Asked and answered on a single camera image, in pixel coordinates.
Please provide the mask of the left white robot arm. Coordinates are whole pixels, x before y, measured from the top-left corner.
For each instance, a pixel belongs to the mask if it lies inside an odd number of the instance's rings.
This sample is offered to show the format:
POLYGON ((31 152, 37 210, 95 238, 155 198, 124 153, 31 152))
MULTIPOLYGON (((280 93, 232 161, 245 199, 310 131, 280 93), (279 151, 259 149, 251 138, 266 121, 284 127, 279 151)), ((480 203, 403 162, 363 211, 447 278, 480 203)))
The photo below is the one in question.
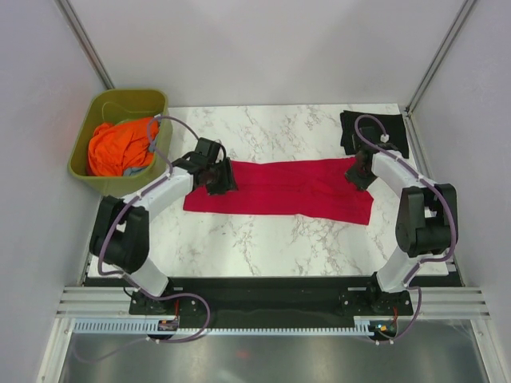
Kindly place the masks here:
POLYGON ((143 290, 158 314, 172 310, 176 296, 166 289, 169 278, 149 257, 149 226, 167 207, 201 188, 210 195, 237 189, 225 147, 206 138, 137 191, 120 198, 103 197, 89 242, 98 274, 123 278, 143 290))

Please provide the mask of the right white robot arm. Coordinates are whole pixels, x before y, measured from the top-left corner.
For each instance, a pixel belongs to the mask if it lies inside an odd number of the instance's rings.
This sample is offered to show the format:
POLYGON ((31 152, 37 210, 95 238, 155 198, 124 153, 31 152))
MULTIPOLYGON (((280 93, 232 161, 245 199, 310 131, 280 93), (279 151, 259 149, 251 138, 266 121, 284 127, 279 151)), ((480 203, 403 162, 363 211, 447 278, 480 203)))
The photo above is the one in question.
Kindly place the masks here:
POLYGON ((382 134, 375 142, 355 129, 358 145, 347 181, 365 191, 382 180, 399 198, 395 224, 397 246, 375 273, 377 287, 366 293, 367 308, 384 314, 394 305, 393 293, 404 291, 428 263, 449 261, 458 241, 457 192, 451 184, 436 184, 411 167, 382 134))

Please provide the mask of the magenta red t shirt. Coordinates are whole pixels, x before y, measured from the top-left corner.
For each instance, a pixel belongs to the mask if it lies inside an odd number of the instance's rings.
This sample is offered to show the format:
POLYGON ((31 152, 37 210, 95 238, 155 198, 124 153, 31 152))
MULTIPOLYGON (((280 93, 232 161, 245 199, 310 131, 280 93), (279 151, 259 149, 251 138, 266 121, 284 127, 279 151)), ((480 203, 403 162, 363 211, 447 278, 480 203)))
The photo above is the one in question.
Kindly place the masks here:
POLYGON ((354 158, 266 164, 234 161, 238 189, 209 195, 197 189, 184 199, 188 212, 227 215, 304 215, 366 226, 373 198, 348 183, 354 158))

